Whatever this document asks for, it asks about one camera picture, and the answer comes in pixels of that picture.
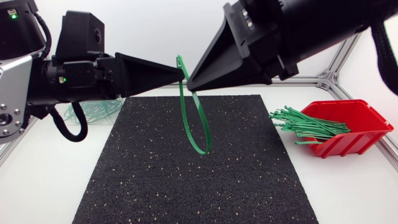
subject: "red plastic bin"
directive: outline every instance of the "red plastic bin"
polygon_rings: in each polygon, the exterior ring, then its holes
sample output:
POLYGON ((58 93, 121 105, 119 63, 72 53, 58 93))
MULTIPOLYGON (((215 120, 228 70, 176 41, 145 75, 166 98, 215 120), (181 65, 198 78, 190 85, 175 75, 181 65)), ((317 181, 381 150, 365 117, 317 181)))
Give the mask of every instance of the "red plastic bin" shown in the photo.
MULTIPOLYGON (((346 123, 351 132, 339 134, 323 144, 310 144, 316 156, 326 158, 350 153, 362 155, 388 132, 394 130, 376 110, 363 100, 316 101, 302 113, 314 118, 346 123)), ((318 141, 304 138, 306 141, 318 141)))

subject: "black hose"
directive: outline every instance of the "black hose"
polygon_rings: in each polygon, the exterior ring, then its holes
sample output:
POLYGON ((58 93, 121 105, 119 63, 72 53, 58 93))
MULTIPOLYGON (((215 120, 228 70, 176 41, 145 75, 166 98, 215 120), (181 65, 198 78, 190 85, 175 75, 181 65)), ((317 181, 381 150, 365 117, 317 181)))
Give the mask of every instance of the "black hose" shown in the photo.
POLYGON ((51 33, 49 28, 47 27, 47 24, 44 22, 43 18, 41 16, 38 15, 38 13, 34 13, 34 16, 37 19, 37 22, 39 22, 40 26, 42 26, 44 34, 45 34, 45 48, 44 51, 42 52, 42 55, 40 56, 39 59, 44 60, 50 53, 51 50, 51 44, 52 44, 52 40, 51 40, 51 33))
POLYGON ((384 83, 398 95, 398 65, 391 49, 383 20, 375 20, 372 24, 372 36, 377 50, 377 64, 384 83))
POLYGON ((80 122, 81 129, 78 135, 74 135, 68 130, 67 126, 65 125, 65 122, 63 121, 63 118, 60 116, 60 114, 55 108, 51 110, 50 114, 54 120, 56 127, 67 140, 73 142, 80 142, 84 140, 84 138, 86 138, 87 136, 88 132, 87 120, 79 102, 73 102, 72 107, 73 110, 75 111, 76 117, 79 119, 80 122))

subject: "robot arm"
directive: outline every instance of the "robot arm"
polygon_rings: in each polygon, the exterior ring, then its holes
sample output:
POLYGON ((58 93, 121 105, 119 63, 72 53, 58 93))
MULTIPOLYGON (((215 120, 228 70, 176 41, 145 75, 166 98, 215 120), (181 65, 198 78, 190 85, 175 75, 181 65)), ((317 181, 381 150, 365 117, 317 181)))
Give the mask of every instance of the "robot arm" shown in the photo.
POLYGON ((191 91, 272 83, 297 63, 372 27, 384 82, 398 95, 398 67, 383 22, 396 0, 239 0, 187 82, 191 91))
POLYGON ((87 122, 78 102, 128 97, 184 79, 177 68, 106 54, 104 24, 87 12, 68 11, 63 17, 51 60, 45 59, 50 32, 34 0, 0 1, 0 27, 0 144, 18 138, 30 115, 43 119, 48 114, 67 139, 82 141, 87 122), (69 132, 57 103, 72 103, 80 134, 69 132))

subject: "speckled mat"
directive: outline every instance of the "speckled mat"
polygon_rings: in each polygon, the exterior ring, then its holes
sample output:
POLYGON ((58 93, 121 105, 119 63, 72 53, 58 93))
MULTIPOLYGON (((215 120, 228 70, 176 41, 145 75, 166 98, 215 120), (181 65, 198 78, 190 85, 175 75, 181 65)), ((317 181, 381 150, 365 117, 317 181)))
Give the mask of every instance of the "speckled mat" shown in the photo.
POLYGON ((126 100, 73 222, 317 223, 261 97, 201 102, 214 136, 207 156, 190 146, 178 97, 126 100))

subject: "zip tie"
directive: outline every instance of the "zip tie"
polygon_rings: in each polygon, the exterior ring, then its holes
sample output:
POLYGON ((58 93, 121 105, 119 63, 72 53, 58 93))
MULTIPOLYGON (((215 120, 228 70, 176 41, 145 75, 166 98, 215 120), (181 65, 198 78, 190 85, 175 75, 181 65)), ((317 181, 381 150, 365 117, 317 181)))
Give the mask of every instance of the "zip tie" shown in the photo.
MULTIPOLYGON (((185 68, 184 62, 182 61, 182 57, 180 55, 177 56, 177 68, 180 68, 182 70, 182 72, 185 75, 185 78, 188 80, 189 75, 188 75, 187 69, 185 68)), ((199 97, 195 91, 192 92, 193 100, 195 102, 195 105, 197 106, 199 117, 200 117, 201 123, 203 125, 203 129, 205 130, 206 151, 201 150, 192 137, 191 130, 189 129, 189 125, 188 125, 187 110, 185 108, 185 98, 184 98, 184 90, 183 90, 182 80, 180 80, 178 82, 178 84, 180 86, 181 112, 182 112, 182 119, 183 119, 184 126, 185 126, 185 132, 187 133, 187 136, 188 136, 189 141, 191 142, 191 145, 199 154, 201 154, 201 155, 208 154, 211 151, 211 134, 210 134, 209 124, 207 122, 205 112, 203 111, 203 107, 200 104, 199 97)))
POLYGON ((299 142, 299 141, 295 141, 294 144, 323 144, 323 142, 317 142, 317 141, 299 142))

